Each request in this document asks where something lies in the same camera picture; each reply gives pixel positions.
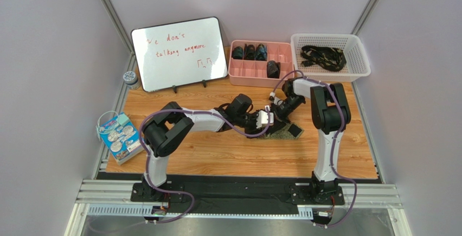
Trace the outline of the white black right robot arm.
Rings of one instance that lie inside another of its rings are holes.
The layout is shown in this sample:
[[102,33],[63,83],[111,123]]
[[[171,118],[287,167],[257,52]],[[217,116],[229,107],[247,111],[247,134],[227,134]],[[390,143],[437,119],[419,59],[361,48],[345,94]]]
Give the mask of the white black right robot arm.
[[311,118],[318,130],[317,162],[312,172],[312,197],[328,197],[338,189],[337,162],[339,147],[351,112],[344,87],[340,83],[327,84],[307,77],[290,78],[282,85],[286,99],[280,100],[272,91],[269,95],[276,120],[288,122],[288,116],[310,99]]

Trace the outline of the green patterned tie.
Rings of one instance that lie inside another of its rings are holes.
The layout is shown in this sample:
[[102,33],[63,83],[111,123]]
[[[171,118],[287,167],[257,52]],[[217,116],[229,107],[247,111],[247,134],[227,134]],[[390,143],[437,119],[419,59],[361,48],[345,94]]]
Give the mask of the green patterned tie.
[[271,126],[259,139],[296,140],[303,132],[304,129],[296,123],[278,122]]

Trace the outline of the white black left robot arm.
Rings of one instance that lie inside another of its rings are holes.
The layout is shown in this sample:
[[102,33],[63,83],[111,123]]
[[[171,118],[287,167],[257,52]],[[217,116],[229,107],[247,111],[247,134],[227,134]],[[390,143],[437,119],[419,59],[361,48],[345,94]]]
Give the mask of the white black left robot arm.
[[239,94],[231,102],[211,110],[191,110],[175,101],[146,117],[138,140],[146,151],[144,180],[153,189],[166,182],[169,156],[191,132],[235,130],[247,138],[262,137],[274,124],[274,113],[266,105],[253,111],[250,97]]

